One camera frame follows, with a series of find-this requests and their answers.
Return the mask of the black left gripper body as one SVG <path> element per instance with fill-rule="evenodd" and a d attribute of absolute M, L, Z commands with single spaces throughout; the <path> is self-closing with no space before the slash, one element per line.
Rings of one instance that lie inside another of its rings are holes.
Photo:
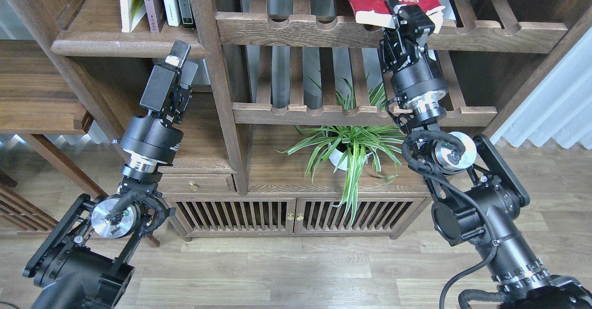
<path fill-rule="evenodd" d="M 171 164 L 183 138 L 183 132 L 173 125 L 182 121 L 190 99 L 191 86 L 186 84 L 171 88 L 147 86 L 140 105 L 148 109 L 148 114 L 132 117 L 121 148 L 156 163 Z"/>

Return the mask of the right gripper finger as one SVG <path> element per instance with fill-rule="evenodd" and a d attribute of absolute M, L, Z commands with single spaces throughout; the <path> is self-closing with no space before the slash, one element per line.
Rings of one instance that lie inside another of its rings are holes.
<path fill-rule="evenodd" d="M 394 22 L 394 27 L 385 29 L 385 38 L 391 42 L 405 38 L 425 46 L 428 36 L 436 29 L 427 14 L 417 4 L 404 5 L 399 0 L 386 0 L 385 5 Z"/>

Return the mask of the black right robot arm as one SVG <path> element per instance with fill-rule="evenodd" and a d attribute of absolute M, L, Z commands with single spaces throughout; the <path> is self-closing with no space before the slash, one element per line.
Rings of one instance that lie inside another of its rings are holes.
<path fill-rule="evenodd" d="M 394 23 L 383 29 L 379 44 L 382 72 L 393 74 L 387 112 L 393 103 L 412 111 L 392 116 L 406 134 L 402 156 L 431 192 L 435 230 L 451 246 L 473 244 L 482 257 L 445 284 L 438 306 L 444 308 L 456 281 L 487 266 L 497 291 L 463 290 L 457 297 L 462 309 L 471 301 L 497 303 L 500 309 L 589 309 L 591 293 L 573 277 L 551 274 L 514 224 L 530 197 L 490 140 L 440 129 L 438 119 L 446 110 L 439 101 L 448 86 L 426 45 L 434 23 L 416 4 L 386 0 L 385 5 Z"/>

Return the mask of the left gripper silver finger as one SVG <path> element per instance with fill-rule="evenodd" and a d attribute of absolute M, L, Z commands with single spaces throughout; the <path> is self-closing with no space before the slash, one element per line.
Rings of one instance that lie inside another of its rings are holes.
<path fill-rule="evenodd" d="M 156 64 L 148 79 L 140 106 L 161 113 L 162 117 L 182 117 L 191 91 L 179 91 L 179 69 L 183 67 L 191 46 L 176 40 L 163 64 Z"/>

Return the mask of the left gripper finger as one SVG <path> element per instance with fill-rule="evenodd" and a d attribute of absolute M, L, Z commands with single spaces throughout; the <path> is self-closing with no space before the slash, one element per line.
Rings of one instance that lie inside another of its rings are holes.
<path fill-rule="evenodd" d="M 197 63 L 188 61 L 184 63 L 183 67 L 179 69 L 179 91 L 188 90 L 191 91 L 191 86 L 195 74 L 199 68 Z"/>

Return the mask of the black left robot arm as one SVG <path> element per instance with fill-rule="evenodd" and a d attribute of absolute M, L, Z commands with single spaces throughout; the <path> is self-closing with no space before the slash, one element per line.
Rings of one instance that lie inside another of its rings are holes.
<path fill-rule="evenodd" d="M 23 269 L 42 292 L 34 309 L 112 309 L 132 278 L 129 264 L 144 237 L 175 214 L 161 201 L 159 166 L 171 166 L 183 138 L 175 128 L 191 99 L 197 64 L 191 46 L 175 41 L 148 79 L 140 106 L 117 143 L 130 154 L 114 195 L 82 194 Z"/>

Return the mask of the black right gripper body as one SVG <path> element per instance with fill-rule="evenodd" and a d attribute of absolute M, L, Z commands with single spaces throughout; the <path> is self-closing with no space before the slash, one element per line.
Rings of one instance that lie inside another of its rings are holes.
<path fill-rule="evenodd" d="M 430 58 L 426 45 L 431 27 L 383 29 L 379 60 L 383 73 L 391 71 L 391 85 L 401 108 L 421 108 L 434 103 L 448 92 L 439 63 Z"/>

